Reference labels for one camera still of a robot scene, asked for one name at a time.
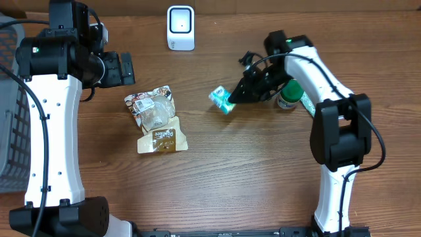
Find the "small teal tissue packet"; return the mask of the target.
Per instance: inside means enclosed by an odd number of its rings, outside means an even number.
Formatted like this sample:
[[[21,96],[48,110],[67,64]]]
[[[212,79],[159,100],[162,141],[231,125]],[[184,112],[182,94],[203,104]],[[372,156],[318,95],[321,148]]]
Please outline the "small teal tissue packet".
[[[231,93],[223,86],[219,86],[209,94],[209,99],[225,114],[229,114],[235,108],[235,103],[228,101]]]

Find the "green lid white jar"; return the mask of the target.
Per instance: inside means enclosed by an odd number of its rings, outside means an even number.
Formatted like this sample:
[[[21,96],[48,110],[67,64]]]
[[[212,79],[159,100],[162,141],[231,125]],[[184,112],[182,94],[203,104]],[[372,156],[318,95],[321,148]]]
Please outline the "green lid white jar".
[[[290,80],[277,96],[277,104],[282,109],[294,109],[300,102],[304,91],[298,81]]]

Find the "mint green packet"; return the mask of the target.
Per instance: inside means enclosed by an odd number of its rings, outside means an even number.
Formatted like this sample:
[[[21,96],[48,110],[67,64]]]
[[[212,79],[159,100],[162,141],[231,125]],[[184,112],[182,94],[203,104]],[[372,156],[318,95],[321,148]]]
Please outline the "mint green packet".
[[[304,92],[300,102],[302,103],[303,107],[309,112],[309,114],[314,117],[316,108],[312,101],[310,100],[310,97]]]

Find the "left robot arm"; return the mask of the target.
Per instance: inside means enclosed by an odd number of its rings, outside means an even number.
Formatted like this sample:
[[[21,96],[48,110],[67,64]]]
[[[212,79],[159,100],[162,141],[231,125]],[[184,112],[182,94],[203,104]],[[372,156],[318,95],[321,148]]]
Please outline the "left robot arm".
[[[24,38],[14,76],[30,106],[30,178],[24,206],[9,224],[27,236],[137,236],[134,223],[114,217],[105,197],[87,197],[78,162],[78,107],[84,89],[135,82],[129,53],[105,51],[108,32],[93,9],[51,1],[49,25]]]

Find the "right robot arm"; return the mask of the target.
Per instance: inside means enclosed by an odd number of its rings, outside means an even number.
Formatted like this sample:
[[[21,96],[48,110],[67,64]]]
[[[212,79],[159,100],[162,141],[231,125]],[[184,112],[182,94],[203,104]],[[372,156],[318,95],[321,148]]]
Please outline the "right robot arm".
[[[321,168],[318,205],[310,227],[283,227],[280,236],[370,236],[368,227],[352,226],[348,216],[353,182],[371,150],[369,98],[345,87],[306,35],[271,32],[264,48],[266,56],[248,51],[239,59],[243,77],[222,106],[229,111],[275,97],[287,107],[304,94],[314,106],[310,150]]]

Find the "white barcode scanner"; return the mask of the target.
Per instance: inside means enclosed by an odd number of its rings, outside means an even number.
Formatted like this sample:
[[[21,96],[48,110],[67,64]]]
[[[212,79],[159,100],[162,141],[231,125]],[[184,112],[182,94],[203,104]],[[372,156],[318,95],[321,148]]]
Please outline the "white barcode scanner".
[[[195,49],[195,11],[188,5],[172,5],[167,10],[167,42],[173,51]]]

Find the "grey plastic mesh basket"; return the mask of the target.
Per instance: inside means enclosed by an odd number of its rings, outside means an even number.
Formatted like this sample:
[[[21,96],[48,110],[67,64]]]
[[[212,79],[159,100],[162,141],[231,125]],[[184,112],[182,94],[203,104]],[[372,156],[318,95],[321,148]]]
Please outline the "grey plastic mesh basket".
[[[1,64],[15,75],[15,51],[24,37],[19,24],[1,29]],[[1,193],[25,191],[29,176],[30,110],[26,92],[1,72]]]

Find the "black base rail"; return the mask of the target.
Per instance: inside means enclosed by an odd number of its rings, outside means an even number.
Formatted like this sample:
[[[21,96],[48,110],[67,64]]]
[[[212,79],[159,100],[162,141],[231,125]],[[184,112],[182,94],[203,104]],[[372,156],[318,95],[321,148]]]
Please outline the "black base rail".
[[[244,230],[244,231],[204,231],[170,232],[168,230],[137,231],[138,237],[318,237],[338,236],[338,234],[319,234],[310,227],[281,227],[279,230]]]

